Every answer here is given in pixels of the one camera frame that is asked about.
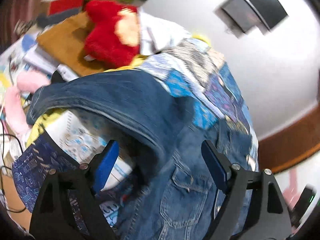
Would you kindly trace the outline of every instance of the pink object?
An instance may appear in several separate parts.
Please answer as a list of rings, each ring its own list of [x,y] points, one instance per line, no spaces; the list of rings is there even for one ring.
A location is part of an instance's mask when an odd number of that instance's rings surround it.
[[[16,87],[9,87],[5,93],[5,114],[6,122],[15,134],[22,134],[29,130],[26,115],[23,112],[20,100],[20,90]]]
[[[48,85],[50,85],[49,78],[34,70],[23,71],[17,76],[17,88],[23,92],[35,93],[40,87]]]
[[[289,207],[292,209],[298,202],[302,192],[298,192],[298,181],[297,181],[297,168],[294,167],[289,170],[290,184],[283,192],[282,195],[286,200]]]

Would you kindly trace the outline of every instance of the wooden baseboard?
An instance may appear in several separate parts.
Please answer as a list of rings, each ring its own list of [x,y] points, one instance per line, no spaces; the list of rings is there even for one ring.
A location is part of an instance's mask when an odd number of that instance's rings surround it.
[[[288,128],[259,141],[261,169],[286,170],[320,150],[320,106]]]

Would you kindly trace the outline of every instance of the white wall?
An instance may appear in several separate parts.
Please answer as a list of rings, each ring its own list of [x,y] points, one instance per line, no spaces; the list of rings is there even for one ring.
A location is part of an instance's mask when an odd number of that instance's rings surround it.
[[[146,12],[210,38],[224,53],[259,139],[315,107],[320,25],[303,0],[279,0],[289,17],[265,36],[258,28],[236,38],[214,13],[225,0],[149,0]]]

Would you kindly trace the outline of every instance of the jeans back pocket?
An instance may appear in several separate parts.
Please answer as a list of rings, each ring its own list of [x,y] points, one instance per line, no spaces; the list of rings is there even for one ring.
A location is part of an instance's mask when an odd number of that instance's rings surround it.
[[[211,185],[209,178],[189,174],[177,166],[160,204],[160,214],[168,225],[182,228],[196,224]]]

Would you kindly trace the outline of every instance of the denim jeans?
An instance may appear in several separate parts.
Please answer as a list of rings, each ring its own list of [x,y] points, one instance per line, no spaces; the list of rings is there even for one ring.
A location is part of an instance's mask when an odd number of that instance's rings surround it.
[[[126,70],[40,88],[27,122],[33,124],[57,107],[82,108],[108,118],[140,142],[134,161],[144,179],[138,195],[119,210],[116,233],[121,239],[202,239],[213,206],[223,199],[217,202],[201,143],[210,139],[231,162],[248,169],[251,136],[232,130],[225,120],[209,130],[196,127],[193,104],[192,97],[171,96],[150,74]],[[244,208],[239,228],[246,212]]]

